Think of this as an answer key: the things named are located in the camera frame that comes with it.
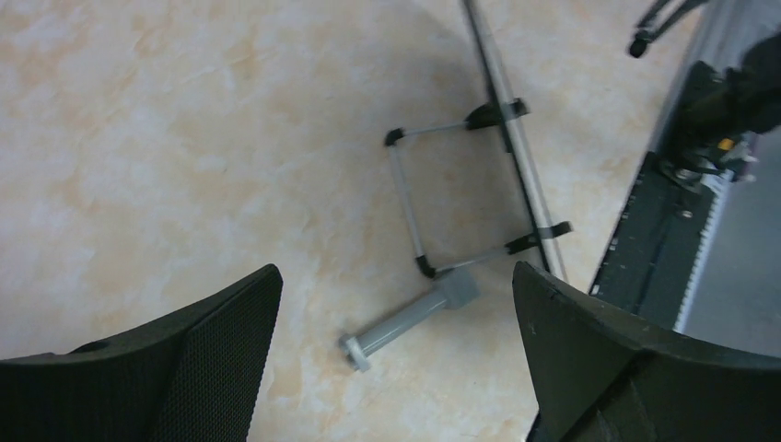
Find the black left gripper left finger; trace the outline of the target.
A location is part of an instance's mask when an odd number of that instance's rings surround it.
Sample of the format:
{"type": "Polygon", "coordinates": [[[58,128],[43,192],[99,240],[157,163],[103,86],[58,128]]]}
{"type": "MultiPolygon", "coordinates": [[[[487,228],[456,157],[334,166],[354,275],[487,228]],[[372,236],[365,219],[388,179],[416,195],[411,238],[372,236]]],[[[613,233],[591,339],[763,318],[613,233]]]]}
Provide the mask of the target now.
{"type": "Polygon", "coordinates": [[[283,290],[268,264],[218,293],[79,346],[1,363],[5,441],[243,441],[283,290]]]}

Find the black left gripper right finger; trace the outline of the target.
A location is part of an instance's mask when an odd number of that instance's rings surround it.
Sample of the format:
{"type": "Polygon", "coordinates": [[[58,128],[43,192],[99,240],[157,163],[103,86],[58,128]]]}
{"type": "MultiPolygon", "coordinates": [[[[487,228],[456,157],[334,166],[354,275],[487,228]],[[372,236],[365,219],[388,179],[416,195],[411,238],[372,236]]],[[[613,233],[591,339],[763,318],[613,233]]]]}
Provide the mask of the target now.
{"type": "Polygon", "coordinates": [[[661,328],[525,262],[530,441],[776,441],[780,361],[661,328]]]}

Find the white board with black frame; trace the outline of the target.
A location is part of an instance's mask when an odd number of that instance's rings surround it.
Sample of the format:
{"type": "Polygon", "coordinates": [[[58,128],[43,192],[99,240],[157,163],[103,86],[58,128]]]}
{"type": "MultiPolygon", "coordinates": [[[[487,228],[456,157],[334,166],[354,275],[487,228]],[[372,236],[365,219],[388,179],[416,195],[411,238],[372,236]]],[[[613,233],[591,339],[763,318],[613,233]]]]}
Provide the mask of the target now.
{"type": "Polygon", "coordinates": [[[542,184],[534,164],[528,139],[521,118],[530,113],[524,101],[513,93],[507,77],[501,53],[495,43],[488,21],[476,1],[460,3],[472,41],[476,57],[481,68],[487,100],[472,110],[464,119],[438,126],[425,128],[395,128],[388,131],[383,139],[390,159],[390,169],[397,193],[402,203],[414,247],[414,261],[418,271],[429,279],[435,279],[443,273],[456,268],[471,265],[494,258],[512,256],[526,250],[536,249],[542,268],[552,275],[565,280],[567,278],[563,255],[557,239],[573,231],[570,222],[554,223],[545,201],[542,184]],[[519,183],[524,206],[527,209],[531,232],[519,238],[475,255],[460,262],[436,267],[427,258],[423,240],[415,218],[410,188],[404,176],[400,155],[400,142],[422,134],[431,134],[448,130],[467,132],[488,128],[497,129],[504,150],[512,158],[512,164],[519,183]]]}

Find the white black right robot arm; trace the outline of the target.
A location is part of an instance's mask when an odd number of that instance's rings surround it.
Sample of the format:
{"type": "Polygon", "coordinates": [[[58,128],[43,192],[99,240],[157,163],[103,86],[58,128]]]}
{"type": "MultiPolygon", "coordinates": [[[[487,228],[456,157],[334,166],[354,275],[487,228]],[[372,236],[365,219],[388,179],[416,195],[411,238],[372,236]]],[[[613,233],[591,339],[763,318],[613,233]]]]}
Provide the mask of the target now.
{"type": "Polygon", "coordinates": [[[673,113],[661,164],[673,172],[718,174],[753,162],[746,134],[766,134],[780,125],[780,33],[755,42],[736,67],[719,74],[694,64],[673,113]]]}

